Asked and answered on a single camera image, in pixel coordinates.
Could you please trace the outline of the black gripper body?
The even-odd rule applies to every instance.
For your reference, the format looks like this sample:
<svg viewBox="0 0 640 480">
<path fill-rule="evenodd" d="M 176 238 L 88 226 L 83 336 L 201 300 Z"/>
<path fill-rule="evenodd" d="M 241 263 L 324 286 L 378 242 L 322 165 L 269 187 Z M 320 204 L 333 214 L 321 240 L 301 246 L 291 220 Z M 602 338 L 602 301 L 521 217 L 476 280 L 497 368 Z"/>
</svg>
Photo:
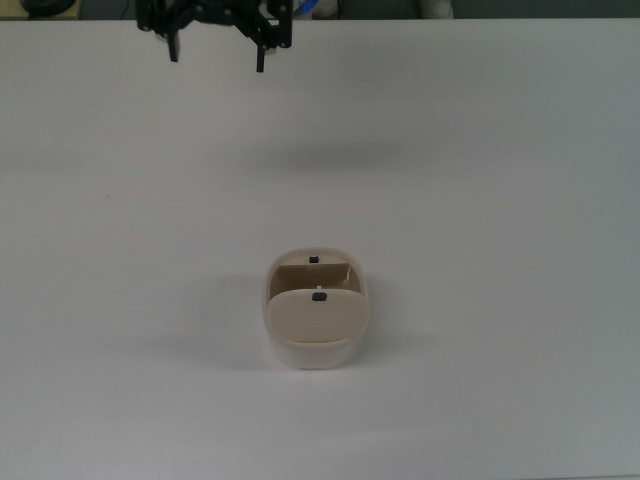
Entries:
<svg viewBox="0 0 640 480">
<path fill-rule="evenodd" d="M 202 0 L 196 2 L 196 19 L 206 24 L 251 22 L 260 12 L 260 1 Z"/>
</svg>

